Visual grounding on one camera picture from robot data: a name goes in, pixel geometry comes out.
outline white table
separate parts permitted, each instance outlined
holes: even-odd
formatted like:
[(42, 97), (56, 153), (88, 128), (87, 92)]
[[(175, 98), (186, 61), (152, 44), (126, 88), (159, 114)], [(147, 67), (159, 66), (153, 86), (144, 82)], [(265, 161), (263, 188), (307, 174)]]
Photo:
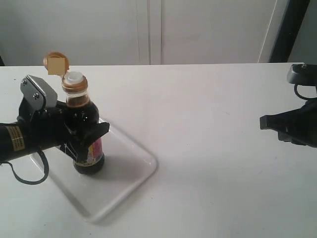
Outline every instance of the white table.
[[(289, 67), (72, 67), (87, 76), (101, 116), (151, 151), (159, 169), (91, 225), (51, 180), (24, 185), (3, 165), (0, 237), (316, 237), (317, 150), (259, 128), (260, 116), (303, 104), (286, 82)], [(1, 122), (15, 121), (26, 74), (64, 99), (44, 67), (0, 67)], [(41, 176), (27, 157), (13, 162), (24, 178)]]

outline screw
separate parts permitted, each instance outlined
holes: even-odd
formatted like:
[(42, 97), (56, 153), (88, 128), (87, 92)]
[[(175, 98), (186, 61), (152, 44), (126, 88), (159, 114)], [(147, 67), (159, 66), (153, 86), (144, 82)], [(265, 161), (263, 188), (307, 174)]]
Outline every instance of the screw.
[(33, 98), (34, 98), (35, 100), (37, 100), (39, 97), (40, 97), (40, 95), (39, 95), (38, 93), (34, 93), (34, 94), (33, 94)]

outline black cable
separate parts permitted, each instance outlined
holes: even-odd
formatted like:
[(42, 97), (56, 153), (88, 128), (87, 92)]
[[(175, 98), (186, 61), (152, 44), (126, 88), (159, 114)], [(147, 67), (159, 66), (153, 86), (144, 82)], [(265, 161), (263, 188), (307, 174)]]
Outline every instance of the black cable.
[(18, 180), (19, 182), (24, 183), (24, 184), (28, 184), (28, 185), (37, 185), (37, 184), (40, 184), (40, 183), (44, 182), (44, 181), (47, 179), (47, 177), (48, 177), (48, 175), (49, 175), (49, 171), (50, 171), (49, 163), (48, 163), (48, 160), (47, 160), (47, 158), (46, 158), (44, 152), (43, 152), (42, 150), (40, 150), (40, 149), (39, 149), (37, 152), (38, 152), (39, 156), (41, 157), (41, 160), (42, 160), (42, 163), (43, 163), (43, 166), (44, 166), (44, 176), (43, 176), (43, 178), (41, 178), (40, 180), (37, 180), (37, 181), (24, 180), (24, 179), (22, 179), (21, 177), (19, 177), (19, 176), (16, 174), (16, 172), (15, 172), (14, 169), (13, 169), (13, 165), (12, 165), (10, 162), (5, 161), (5, 162), (1, 162), (1, 164), (8, 164), (8, 165), (10, 165), (14, 177), (15, 177), (16, 180)]
[(317, 99), (317, 98), (307, 98), (307, 97), (300, 95), (299, 92), (297, 91), (297, 86), (298, 86), (298, 84), (294, 85), (294, 92), (295, 92), (296, 96), (299, 97), (300, 99), (303, 99), (303, 100)]

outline dark liquid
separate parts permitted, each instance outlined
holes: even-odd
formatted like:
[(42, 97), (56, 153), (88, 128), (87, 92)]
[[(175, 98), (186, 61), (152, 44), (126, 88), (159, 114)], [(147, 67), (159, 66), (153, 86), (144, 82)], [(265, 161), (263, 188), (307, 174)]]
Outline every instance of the dark liquid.
[[(73, 99), (70, 99), (67, 103), (71, 105), (72, 100)], [(69, 108), (65, 117), (65, 124), (75, 134), (80, 134), (81, 128), (98, 122), (99, 111), (96, 105), (91, 101), (81, 107)], [(102, 154), (100, 160), (91, 166), (80, 166), (74, 162), (74, 167), (81, 174), (92, 175), (101, 170), (104, 163), (105, 155)]]

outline white tray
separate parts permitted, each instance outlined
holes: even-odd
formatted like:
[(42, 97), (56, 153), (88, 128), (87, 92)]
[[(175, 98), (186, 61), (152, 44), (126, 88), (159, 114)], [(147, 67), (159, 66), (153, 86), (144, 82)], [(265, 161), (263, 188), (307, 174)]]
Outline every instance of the white tray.
[[(156, 159), (110, 124), (102, 137), (105, 165), (93, 176), (79, 174), (70, 157), (56, 148), (45, 151), (56, 186), (87, 222), (105, 217), (156, 170)], [(43, 171), (38, 154), (31, 159)]]

